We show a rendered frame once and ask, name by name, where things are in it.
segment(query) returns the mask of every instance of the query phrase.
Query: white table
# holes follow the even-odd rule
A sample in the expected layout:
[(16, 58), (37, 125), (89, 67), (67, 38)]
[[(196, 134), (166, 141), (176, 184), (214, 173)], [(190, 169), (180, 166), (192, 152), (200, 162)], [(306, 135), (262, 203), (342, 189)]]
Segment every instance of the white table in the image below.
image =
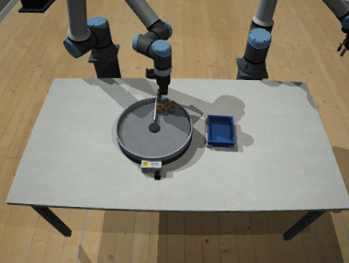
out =
[[(307, 211), (290, 239), (325, 211), (348, 210), (343, 183), (305, 83), (172, 79), (168, 97), (193, 121), (186, 153), (142, 174), (119, 149), (118, 116), (156, 97), (146, 79), (55, 79), (7, 204), (30, 205), (66, 236), (49, 207), (134, 211)], [(207, 115), (234, 117), (234, 149), (206, 146)]]

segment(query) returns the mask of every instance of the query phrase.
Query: table leg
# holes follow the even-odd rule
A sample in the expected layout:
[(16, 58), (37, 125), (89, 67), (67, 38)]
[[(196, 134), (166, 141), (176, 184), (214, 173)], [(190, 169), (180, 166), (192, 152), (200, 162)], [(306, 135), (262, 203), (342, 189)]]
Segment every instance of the table leg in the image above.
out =
[(55, 215), (47, 206), (33, 205), (31, 207), (38, 212), (39, 215), (46, 219), (46, 221), (49, 222), (54, 228), (61, 232), (61, 234), (64, 236), (72, 236), (72, 230), (70, 230), (69, 227), (66, 226), (65, 223), (63, 223), (61, 219), (59, 219), (57, 215)]
[(307, 212), (301, 219), (298, 220), (297, 223), (295, 223), (290, 229), (288, 229), (284, 233), (284, 240), (291, 240), (297, 234), (306, 229), (307, 226), (309, 226), (311, 223), (317, 220), (325, 212), (326, 211)]

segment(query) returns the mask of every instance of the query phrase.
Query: blue joint cap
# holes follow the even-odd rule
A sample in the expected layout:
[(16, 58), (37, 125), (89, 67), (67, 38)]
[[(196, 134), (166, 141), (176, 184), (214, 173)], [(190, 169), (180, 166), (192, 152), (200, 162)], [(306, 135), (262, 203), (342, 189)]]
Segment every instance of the blue joint cap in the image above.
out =
[(133, 38), (133, 41), (132, 41), (132, 49), (134, 49), (135, 51), (137, 51), (137, 41), (138, 41), (138, 37), (140, 36), (141, 34), (138, 34), (136, 35), (136, 37)]
[(166, 40), (154, 41), (152, 43), (152, 51), (163, 58), (172, 54), (171, 45)]
[(344, 27), (344, 29), (349, 29), (349, 16), (343, 19), (342, 26)]
[(109, 23), (104, 17), (92, 17), (87, 20), (87, 27), (93, 29), (107, 29), (109, 28)]
[(169, 23), (167, 23), (167, 22), (164, 22), (164, 23), (167, 25), (167, 27), (168, 27), (168, 29), (170, 31), (170, 35), (168, 36), (168, 38), (171, 38), (171, 36), (172, 36), (172, 27), (171, 27), (171, 25)]
[(265, 29), (252, 29), (248, 36), (248, 42), (254, 48), (263, 50), (270, 46), (272, 35)]
[(73, 43), (65, 39), (63, 41), (65, 49), (74, 57), (74, 58), (79, 58), (82, 56), (82, 53), (73, 45)]

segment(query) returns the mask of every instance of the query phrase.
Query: round tray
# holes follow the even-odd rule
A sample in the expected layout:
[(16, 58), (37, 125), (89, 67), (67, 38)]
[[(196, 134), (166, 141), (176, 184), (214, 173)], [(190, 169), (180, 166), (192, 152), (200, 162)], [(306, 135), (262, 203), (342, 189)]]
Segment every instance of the round tray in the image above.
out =
[(118, 118), (117, 136), (121, 151), (132, 161), (162, 161), (168, 164), (184, 154), (191, 143), (193, 123), (187, 111), (175, 104), (175, 113), (158, 115), (158, 132), (149, 131), (153, 123), (156, 98), (133, 103)]

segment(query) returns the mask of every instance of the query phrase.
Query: wooden floor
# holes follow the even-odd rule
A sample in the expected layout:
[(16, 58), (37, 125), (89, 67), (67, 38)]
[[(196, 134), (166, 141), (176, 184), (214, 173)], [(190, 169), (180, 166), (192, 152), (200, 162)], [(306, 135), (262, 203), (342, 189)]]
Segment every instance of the wooden floor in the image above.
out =
[[(321, 0), (278, 1), (266, 59), (269, 80), (306, 82), (349, 187), (349, 52)], [(173, 78), (235, 79), (259, 0), (151, 0), (173, 27)], [(0, 262), (349, 262), (349, 212), (326, 212), (291, 241), (282, 234), (304, 212), (103, 212), (52, 209), (72, 230), (65, 238), (33, 209), (5, 203), (18, 163), (54, 78), (96, 77), (89, 53), (74, 59), (62, 41), (64, 0), (43, 14), (0, 24)], [(120, 44), (123, 77), (145, 76), (152, 60), (131, 42), (146, 33), (125, 1), (87, 1)]]

